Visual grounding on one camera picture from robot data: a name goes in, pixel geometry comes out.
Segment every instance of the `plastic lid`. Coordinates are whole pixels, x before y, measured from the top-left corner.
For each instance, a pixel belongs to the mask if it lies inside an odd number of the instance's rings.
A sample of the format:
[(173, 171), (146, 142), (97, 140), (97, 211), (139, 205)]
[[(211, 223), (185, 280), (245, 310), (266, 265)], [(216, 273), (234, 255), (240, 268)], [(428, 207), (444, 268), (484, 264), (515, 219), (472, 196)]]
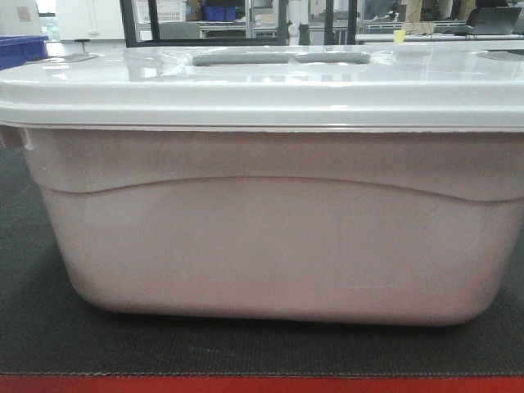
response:
[(24, 65), (0, 72), (0, 123), (310, 132), (524, 126), (524, 56), (435, 44), (365, 48), (144, 47)]

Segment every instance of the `storage bin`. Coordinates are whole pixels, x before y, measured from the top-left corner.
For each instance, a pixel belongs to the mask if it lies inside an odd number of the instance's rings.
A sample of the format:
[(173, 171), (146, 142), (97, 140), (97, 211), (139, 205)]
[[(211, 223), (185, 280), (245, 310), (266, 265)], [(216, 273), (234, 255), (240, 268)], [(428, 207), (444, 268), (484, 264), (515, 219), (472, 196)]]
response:
[(0, 70), (47, 57), (45, 35), (0, 36)]
[(365, 49), (130, 48), (0, 72), (0, 124), (79, 294), (344, 323), (485, 310), (524, 218), (523, 63)]
[(235, 12), (235, 7), (204, 6), (204, 17), (207, 21), (233, 21), (235, 20)]

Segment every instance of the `wall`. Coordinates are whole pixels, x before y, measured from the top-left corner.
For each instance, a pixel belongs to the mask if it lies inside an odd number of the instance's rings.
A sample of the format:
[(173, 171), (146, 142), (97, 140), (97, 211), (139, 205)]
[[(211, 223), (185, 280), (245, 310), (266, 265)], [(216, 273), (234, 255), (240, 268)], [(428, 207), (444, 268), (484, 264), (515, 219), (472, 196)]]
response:
[(42, 35), (36, 2), (0, 0), (0, 35)]
[(56, 0), (60, 39), (124, 39), (119, 0)]

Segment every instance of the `red edge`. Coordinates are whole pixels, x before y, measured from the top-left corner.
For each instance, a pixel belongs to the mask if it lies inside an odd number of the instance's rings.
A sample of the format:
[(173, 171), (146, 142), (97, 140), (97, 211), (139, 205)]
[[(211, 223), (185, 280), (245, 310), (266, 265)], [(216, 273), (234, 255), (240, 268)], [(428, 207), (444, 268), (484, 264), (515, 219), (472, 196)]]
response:
[(524, 377), (2, 376), (2, 393), (524, 393)]

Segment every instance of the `window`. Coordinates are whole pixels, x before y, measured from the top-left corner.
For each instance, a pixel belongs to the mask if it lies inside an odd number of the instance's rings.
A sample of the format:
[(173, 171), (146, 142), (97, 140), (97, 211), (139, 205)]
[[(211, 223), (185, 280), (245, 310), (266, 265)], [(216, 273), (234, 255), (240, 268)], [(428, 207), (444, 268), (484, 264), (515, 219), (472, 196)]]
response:
[(56, 4), (55, 0), (37, 0), (38, 16), (42, 33), (49, 37), (50, 41), (60, 41), (58, 27), (56, 27)]

